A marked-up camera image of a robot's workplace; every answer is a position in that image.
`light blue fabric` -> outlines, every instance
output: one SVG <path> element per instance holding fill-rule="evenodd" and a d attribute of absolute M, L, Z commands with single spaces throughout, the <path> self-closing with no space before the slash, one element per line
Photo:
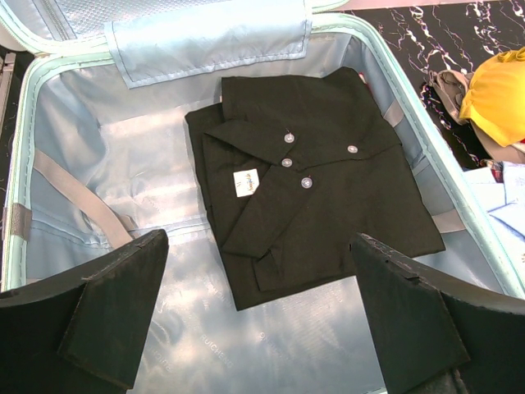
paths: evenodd
<path fill-rule="evenodd" d="M 487 167 L 466 172 L 465 177 L 514 267 L 525 277 L 525 165 L 503 163 L 503 184 Z"/>
<path fill-rule="evenodd" d="M 109 50 L 129 88 L 306 56 L 306 0 L 213 2 L 109 22 Z"/>

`open suitcase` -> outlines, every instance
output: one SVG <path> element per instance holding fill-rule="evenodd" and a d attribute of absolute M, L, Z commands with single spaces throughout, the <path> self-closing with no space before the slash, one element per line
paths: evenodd
<path fill-rule="evenodd" d="M 133 392 L 384 392 L 354 277 L 237 312 L 196 182 L 184 115 L 223 76 L 365 75 L 395 127 L 446 251 L 418 260 L 523 298 L 518 275 L 398 62 L 341 1 L 1 0 L 27 71 L 4 213 L 2 290 L 111 250 L 34 170 L 36 149 L 170 253 Z"/>

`folded shirt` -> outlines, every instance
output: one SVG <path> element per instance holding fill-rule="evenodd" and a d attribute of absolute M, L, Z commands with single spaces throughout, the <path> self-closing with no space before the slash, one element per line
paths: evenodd
<path fill-rule="evenodd" d="M 354 275 L 364 232 L 408 256 L 445 247 L 399 138 L 358 74 L 225 78 L 186 116 L 237 309 Z"/>

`marble surface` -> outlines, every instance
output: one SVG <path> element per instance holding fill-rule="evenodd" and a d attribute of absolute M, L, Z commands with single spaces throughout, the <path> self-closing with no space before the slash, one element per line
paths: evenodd
<path fill-rule="evenodd" d="M 463 168 L 487 153 L 470 126 L 445 114 L 426 86 L 429 71 L 475 71 L 496 53 L 525 46 L 525 0 L 347 11 L 370 22 L 389 44 Z"/>
<path fill-rule="evenodd" d="M 367 10 L 371 8 L 394 8 L 411 6 L 436 6 L 440 4 L 455 4 L 458 2 L 469 2 L 469 0 L 349 0 L 344 6 L 337 8 L 338 11 Z"/>

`gray strap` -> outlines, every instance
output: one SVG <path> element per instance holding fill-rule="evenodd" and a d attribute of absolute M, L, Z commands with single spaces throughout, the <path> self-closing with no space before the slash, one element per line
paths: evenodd
<path fill-rule="evenodd" d="M 423 171 L 425 168 L 429 167 L 430 163 L 428 162 L 427 158 L 424 158 L 421 162 L 419 162 L 416 167 L 412 169 L 412 175 L 415 178 L 419 172 Z"/>
<path fill-rule="evenodd" d="M 133 219 L 130 218 L 128 215 L 119 215 L 119 214 L 117 214 L 117 217 L 118 217 L 118 220 L 121 221 L 122 226 L 124 226 L 124 228 L 127 231 L 132 231 L 132 230 L 137 228 L 137 225 L 135 224 Z"/>
<path fill-rule="evenodd" d="M 78 209 L 93 220 L 113 248 L 132 241 L 117 215 L 91 190 L 55 163 L 47 154 L 35 150 L 34 169 Z"/>
<path fill-rule="evenodd" d="M 27 209 L 24 205 L 14 203 L 11 206 L 11 223 L 9 226 L 9 235 L 21 236 L 22 239 L 28 241 L 30 238 L 30 227 L 33 213 L 30 209 Z M 2 214 L 2 240 L 6 238 L 7 229 L 7 208 L 3 209 Z"/>
<path fill-rule="evenodd" d="M 465 225 L 459 217 L 458 211 L 451 209 L 445 213 L 432 216 L 437 229 L 441 234 L 465 230 Z"/>
<path fill-rule="evenodd" d="M 383 117 L 392 127 L 396 127 L 401 123 L 404 113 L 403 108 L 399 105 L 397 100 L 394 100 L 394 102 L 388 107 Z"/>

